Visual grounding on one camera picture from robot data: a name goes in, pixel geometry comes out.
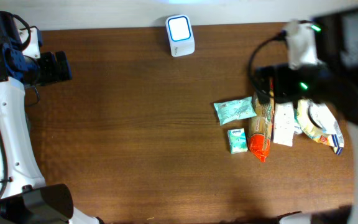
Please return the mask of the white tube with tan cap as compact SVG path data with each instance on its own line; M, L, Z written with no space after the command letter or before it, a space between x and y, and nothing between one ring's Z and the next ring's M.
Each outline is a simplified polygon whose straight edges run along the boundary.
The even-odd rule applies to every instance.
M284 146L293 146L295 132L293 103L276 103L273 119L273 142Z

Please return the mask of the cream and blue chip bag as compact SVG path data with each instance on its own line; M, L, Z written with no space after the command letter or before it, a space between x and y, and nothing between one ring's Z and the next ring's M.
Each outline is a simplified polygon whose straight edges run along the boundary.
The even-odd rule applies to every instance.
M344 137L337 120L324 103L298 101L296 120L301 130L313 141L332 147L336 155L344 148Z

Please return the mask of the orange and tan snack package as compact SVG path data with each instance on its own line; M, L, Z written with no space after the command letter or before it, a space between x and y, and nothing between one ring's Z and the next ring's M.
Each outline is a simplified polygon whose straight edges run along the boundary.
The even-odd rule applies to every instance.
M261 104L255 93L252 106L256 116L249 121L248 148L261 162L265 162L270 152L275 102L268 98L267 103Z

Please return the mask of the teal crinkled wipes packet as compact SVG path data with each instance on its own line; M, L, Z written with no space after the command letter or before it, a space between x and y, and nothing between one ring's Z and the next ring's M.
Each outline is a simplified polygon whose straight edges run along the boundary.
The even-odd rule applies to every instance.
M213 105L221 126L230 123L231 121L248 119L257 116L253 109L251 96L240 100L214 103Z

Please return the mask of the small teal tissue pack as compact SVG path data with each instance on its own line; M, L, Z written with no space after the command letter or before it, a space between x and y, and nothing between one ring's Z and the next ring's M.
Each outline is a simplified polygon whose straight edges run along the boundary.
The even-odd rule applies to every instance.
M298 115L298 110L295 108L294 109L294 133L299 135L299 134L303 134L303 130L299 124L297 115Z
M230 129L227 132L231 154L247 152L247 138L244 128Z

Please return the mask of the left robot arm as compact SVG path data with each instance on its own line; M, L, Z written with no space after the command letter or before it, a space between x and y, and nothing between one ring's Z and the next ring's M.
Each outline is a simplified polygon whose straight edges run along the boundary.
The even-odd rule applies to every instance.
M47 185L35 160L25 91L71 80L64 52L41 52L42 33L0 11L0 223L94 223L65 184Z

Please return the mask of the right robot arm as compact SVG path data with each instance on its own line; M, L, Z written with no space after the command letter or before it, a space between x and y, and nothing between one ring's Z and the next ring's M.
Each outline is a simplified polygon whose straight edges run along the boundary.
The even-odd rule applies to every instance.
M288 70L247 68L263 102L330 103L348 122L354 148L354 203L334 210L282 215L277 223L358 223L358 6L293 20L272 41L288 50Z

